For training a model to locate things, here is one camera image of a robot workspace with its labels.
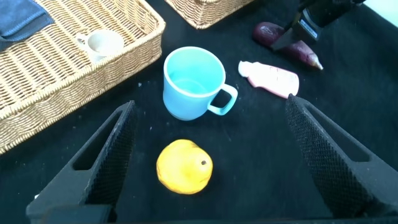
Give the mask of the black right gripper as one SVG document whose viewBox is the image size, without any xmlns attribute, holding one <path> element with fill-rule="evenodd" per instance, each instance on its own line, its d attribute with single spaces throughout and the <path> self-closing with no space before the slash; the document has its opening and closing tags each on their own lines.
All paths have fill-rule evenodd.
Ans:
<svg viewBox="0 0 398 224">
<path fill-rule="evenodd" d="M 330 8 L 305 7 L 297 14 L 292 24 L 272 45 L 272 50 L 281 50 L 300 40 L 307 44 L 314 44 L 320 39 L 324 27 L 334 20 L 333 11 Z"/>
</svg>

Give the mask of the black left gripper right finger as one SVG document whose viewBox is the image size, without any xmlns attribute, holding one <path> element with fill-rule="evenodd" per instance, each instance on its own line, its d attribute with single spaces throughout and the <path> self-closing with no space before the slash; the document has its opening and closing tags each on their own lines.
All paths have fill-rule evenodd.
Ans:
<svg viewBox="0 0 398 224">
<path fill-rule="evenodd" d="M 303 98 L 285 112 L 312 179 L 338 218 L 397 215 L 397 171 Z"/>
</svg>

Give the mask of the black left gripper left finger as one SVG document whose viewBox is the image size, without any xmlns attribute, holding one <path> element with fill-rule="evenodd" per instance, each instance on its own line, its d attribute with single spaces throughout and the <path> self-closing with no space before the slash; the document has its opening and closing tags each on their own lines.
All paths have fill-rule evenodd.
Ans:
<svg viewBox="0 0 398 224">
<path fill-rule="evenodd" d="M 26 207 L 31 223 L 108 223 L 134 147 L 136 106 L 119 106 Z"/>
</svg>

